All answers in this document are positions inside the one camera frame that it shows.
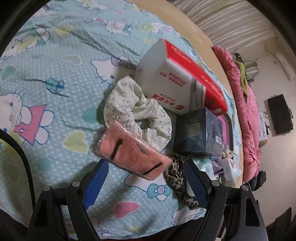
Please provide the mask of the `leopard print scrunchie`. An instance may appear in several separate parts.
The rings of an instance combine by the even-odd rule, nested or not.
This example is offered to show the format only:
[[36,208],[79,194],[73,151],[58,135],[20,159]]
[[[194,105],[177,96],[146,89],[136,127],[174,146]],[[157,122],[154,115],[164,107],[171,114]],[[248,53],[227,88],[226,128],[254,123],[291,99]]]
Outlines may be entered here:
[[183,202],[189,209],[197,209],[198,201],[195,197],[189,196],[184,175],[184,163],[187,157],[178,154],[169,156],[171,163],[164,172],[164,177],[170,188],[175,192],[179,201]]

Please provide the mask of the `green floral tissue pack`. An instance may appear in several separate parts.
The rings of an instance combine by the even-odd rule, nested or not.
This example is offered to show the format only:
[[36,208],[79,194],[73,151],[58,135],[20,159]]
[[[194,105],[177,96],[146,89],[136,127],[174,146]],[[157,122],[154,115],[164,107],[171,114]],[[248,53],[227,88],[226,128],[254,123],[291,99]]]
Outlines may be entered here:
[[210,160],[210,157],[202,156],[199,160],[198,168],[200,171],[205,172],[211,180],[215,180],[213,165]]
[[224,170],[224,184],[228,187],[236,186],[236,179],[242,174],[240,168],[236,166],[234,161],[229,158],[224,158],[222,160],[223,170]]

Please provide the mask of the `beige plush bear purple bow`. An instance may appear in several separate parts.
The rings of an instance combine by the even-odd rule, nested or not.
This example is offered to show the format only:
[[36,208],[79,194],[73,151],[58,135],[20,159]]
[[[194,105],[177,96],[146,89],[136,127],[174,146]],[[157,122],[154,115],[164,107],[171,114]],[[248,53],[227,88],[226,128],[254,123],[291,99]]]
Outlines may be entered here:
[[220,161],[221,166],[224,167],[228,165],[234,168],[235,163],[234,163],[233,157],[234,157],[234,152],[231,151],[228,147],[226,147],[222,152],[222,159]]

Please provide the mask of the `pink towel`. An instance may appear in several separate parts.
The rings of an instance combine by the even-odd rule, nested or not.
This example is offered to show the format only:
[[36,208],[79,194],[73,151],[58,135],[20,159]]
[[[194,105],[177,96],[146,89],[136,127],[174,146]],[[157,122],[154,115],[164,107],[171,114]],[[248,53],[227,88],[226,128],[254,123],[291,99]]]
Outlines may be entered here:
[[109,126],[97,145],[99,156],[147,180],[155,180],[171,164],[169,157],[117,121]]

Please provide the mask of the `white floral scrunchie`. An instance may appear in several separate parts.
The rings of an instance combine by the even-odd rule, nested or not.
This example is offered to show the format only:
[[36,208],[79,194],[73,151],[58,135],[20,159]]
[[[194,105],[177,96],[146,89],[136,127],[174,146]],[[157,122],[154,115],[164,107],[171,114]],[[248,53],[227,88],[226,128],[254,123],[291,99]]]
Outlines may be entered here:
[[171,140],[171,118],[153,98],[147,98],[130,77],[119,80],[107,97],[103,109],[106,127],[118,121],[158,151]]

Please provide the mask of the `dark blue small box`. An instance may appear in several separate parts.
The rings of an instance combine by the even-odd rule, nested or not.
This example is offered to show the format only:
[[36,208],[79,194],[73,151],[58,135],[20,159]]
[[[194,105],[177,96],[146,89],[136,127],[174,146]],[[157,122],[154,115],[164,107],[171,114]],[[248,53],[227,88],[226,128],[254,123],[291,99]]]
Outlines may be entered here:
[[222,156],[222,121],[207,108],[177,116],[174,152]]

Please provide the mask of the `dark shallow box tray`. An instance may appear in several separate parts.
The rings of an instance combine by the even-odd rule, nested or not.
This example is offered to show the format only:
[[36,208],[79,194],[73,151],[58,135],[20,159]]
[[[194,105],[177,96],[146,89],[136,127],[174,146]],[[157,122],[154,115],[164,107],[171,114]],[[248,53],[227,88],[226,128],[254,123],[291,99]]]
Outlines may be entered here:
[[218,119],[222,121],[222,140],[223,149],[233,150],[233,128],[229,115],[227,113],[218,116]]

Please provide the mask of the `dark clothes pile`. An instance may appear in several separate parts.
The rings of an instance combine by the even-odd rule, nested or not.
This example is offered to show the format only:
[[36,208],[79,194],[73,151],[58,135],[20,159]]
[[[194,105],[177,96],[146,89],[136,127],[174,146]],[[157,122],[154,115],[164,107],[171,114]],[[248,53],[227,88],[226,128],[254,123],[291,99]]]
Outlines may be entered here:
[[249,185],[252,191],[258,190],[266,181],[266,172],[265,171],[259,171],[258,175],[253,177],[249,181]]

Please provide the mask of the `pink quilt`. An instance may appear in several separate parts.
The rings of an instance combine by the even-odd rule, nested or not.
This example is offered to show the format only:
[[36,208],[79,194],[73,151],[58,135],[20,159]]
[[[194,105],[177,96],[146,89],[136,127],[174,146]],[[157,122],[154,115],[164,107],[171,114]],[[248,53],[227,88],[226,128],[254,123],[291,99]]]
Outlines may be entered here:
[[232,55],[220,46],[213,46],[230,83],[242,133],[243,146],[243,182],[247,183],[260,171],[261,152],[259,150],[259,108],[253,90],[243,80],[239,62],[234,62]]

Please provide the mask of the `white drawer cabinet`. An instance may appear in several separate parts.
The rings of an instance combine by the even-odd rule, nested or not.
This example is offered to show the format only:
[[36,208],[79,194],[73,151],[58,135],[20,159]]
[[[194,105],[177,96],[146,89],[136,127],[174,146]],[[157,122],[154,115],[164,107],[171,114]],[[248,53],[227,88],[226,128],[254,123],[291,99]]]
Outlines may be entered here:
[[259,148],[262,148],[268,141],[266,131],[265,113],[259,110]]

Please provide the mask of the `black television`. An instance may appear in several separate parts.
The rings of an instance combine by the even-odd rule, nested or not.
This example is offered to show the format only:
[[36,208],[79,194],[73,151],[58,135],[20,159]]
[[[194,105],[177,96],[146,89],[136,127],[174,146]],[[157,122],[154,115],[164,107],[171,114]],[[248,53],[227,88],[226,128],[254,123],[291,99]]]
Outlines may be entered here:
[[289,133],[293,130],[293,115],[283,94],[269,98],[268,107],[277,135]]

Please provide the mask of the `red white tissue box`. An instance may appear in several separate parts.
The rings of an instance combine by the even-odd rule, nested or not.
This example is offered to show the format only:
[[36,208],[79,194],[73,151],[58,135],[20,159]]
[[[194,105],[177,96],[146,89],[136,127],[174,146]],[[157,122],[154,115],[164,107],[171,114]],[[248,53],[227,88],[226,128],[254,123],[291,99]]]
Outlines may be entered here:
[[145,97],[178,115],[206,107],[216,116],[227,112],[216,82],[189,56],[159,39],[138,62],[134,80]]

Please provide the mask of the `hello kitty blue cloth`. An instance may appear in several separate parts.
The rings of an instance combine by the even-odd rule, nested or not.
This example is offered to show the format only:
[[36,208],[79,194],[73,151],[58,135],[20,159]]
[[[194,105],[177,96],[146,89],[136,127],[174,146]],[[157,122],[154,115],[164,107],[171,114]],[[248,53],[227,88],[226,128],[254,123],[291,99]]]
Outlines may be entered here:
[[[172,26],[128,1],[50,1],[16,33],[1,56],[1,129],[29,159],[36,198],[45,185],[68,186],[94,168],[99,158],[92,147],[104,133],[105,101],[115,81],[134,70],[123,63],[133,68],[159,38],[190,56],[225,93]],[[225,100],[236,151],[242,141],[235,102]],[[28,227],[25,169],[2,140],[1,211]],[[162,177],[150,182],[112,164],[88,209],[98,235],[117,240],[195,223],[205,212],[185,207]]]

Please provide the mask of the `green garment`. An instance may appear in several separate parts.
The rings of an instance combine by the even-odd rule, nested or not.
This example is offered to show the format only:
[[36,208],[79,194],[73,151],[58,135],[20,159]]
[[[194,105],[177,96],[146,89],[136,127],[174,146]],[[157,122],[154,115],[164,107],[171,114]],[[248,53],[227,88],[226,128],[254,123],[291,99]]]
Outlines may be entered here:
[[240,70],[240,84],[242,87],[244,99],[247,100],[247,98],[248,98],[248,92],[247,92],[248,82],[246,79],[245,65],[241,62],[236,62],[235,64],[237,65],[237,67]]

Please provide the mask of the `white air conditioner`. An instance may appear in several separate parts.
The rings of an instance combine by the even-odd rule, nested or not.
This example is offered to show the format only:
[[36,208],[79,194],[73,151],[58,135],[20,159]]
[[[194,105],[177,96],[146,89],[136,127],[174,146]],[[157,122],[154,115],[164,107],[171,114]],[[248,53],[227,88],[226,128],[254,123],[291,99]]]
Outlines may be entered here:
[[292,66],[286,60],[286,58],[281,53],[276,53],[275,57],[279,61],[281,66],[283,67],[285,73],[287,74],[289,81],[295,80],[295,72],[294,72]]

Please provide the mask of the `white curtain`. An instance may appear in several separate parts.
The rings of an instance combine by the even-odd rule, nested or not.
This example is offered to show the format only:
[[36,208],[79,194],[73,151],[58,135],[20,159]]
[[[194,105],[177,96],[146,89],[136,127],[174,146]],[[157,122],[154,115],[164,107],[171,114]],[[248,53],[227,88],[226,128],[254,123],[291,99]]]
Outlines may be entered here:
[[273,24],[248,1],[170,1],[214,45],[229,52],[276,38]]

